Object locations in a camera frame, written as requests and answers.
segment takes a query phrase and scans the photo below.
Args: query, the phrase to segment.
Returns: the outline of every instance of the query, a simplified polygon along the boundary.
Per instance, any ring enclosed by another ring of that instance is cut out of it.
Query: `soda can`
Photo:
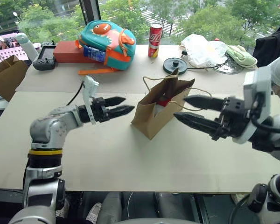
[[[150,26],[148,56],[157,57],[162,36],[162,25],[154,23]]]

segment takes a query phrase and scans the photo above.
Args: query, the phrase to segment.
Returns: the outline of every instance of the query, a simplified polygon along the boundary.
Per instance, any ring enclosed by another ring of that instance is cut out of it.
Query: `plastic bottle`
[[[35,59],[38,58],[39,54],[36,51],[36,49],[34,48],[33,44],[31,43],[31,41],[28,39],[28,37],[26,36],[26,34],[24,33],[18,33],[16,35],[16,40],[18,41],[18,43],[21,45],[21,47],[24,49],[26,55],[28,56],[28,58],[33,62]]]

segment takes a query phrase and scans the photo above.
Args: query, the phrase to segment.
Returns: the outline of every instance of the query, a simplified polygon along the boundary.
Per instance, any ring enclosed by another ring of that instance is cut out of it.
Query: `red box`
[[[53,55],[59,63],[97,63],[97,61],[84,57],[83,48],[77,48],[75,41],[58,42]]]

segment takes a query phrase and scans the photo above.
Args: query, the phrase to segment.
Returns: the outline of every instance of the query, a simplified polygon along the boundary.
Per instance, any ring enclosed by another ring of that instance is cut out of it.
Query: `cardboard bag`
[[[187,88],[191,87],[195,81],[194,79],[191,81],[178,80],[178,69],[168,77],[154,86],[138,103],[135,117],[132,120],[132,124],[149,139],[152,139],[172,119],[173,113],[182,109],[179,105],[184,105],[183,98],[190,91]],[[171,101],[175,101],[179,105],[168,102],[163,110],[154,115],[156,103],[166,96],[168,98],[173,96]]]
[[[10,56],[0,62],[0,96],[10,101],[15,89],[25,77],[28,66],[16,56]]]

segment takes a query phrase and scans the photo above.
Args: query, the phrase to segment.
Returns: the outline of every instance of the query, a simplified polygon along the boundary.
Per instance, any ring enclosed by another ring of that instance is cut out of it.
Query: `orange strap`
[[[77,48],[82,48],[82,46],[80,45],[80,43],[79,43],[78,40],[75,41],[75,46],[76,46]]]
[[[108,72],[115,72],[115,71],[118,71],[118,69],[107,68],[107,69],[96,69],[96,70],[80,70],[78,74],[81,76],[86,76],[88,74],[108,73]]]
[[[109,57],[115,58],[115,59],[117,59],[119,61],[122,61],[122,62],[130,62],[131,61],[130,56],[124,56],[123,54],[121,54],[119,52],[116,52],[114,50],[111,50],[109,52]]]
[[[123,35],[123,32],[126,29],[122,29],[122,31],[119,33],[119,38],[118,38],[118,43],[120,45],[120,48],[122,49],[123,55],[126,57],[127,56],[127,49],[125,47],[125,45],[123,45],[122,41],[121,41],[121,36]]]
[[[110,52],[112,51],[112,49],[111,48],[109,48],[109,47],[107,47],[107,49],[106,49],[106,56],[105,56],[105,61],[104,61],[104,65],[107,65],[107,63],[108,63],[108,59],[109,59],[109,57],[110,57]]]

